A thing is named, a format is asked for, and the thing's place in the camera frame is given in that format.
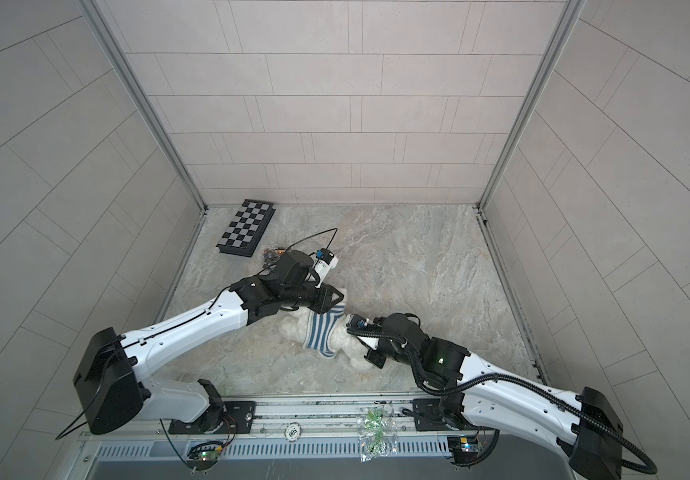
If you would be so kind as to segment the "blue white striped shirt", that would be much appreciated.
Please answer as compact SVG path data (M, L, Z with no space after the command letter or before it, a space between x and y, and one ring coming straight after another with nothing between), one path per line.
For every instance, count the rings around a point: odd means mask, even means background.
M317 351L324 358L335 357L336 352L331 348L330 340L335 327L344 317L344 304L336 305L325 314L316 314L310 311L307 317L303 346Z

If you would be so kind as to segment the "white teddy bear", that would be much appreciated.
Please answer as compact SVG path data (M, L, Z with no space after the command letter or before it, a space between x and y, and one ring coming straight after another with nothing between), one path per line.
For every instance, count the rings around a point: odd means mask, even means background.
M368 347L347 332L352 315L346 311L347 291L343 290L342 295L344 298L324 314L306 307L281 311L281 336L318 352L325 359L334 359L342 353L356 371L373 370L375 366L366 359Z

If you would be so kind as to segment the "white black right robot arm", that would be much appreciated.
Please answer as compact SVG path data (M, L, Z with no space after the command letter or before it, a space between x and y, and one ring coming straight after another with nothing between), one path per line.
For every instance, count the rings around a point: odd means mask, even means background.
M516 435L566 459L586 479L619 479L624 427L606 396L576 393L512 374L448 340L428 336L410 315L354 316L349 334L366 360L407 364L416 385L438 397L441 422L456 430L490 428Z

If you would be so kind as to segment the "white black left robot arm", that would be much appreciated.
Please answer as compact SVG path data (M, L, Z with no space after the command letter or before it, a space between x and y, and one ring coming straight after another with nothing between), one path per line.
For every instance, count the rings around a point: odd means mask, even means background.
M226 407L210 381L157 379L155 372L207 341L282 309L329 312L344 297L324 281L337 263L328 249L313 255L287 250L268 273L245 277L180 315L124 334L114 328L97 332L73 378L90 432L103 435L138 420L168 420L186 433L220 428Z

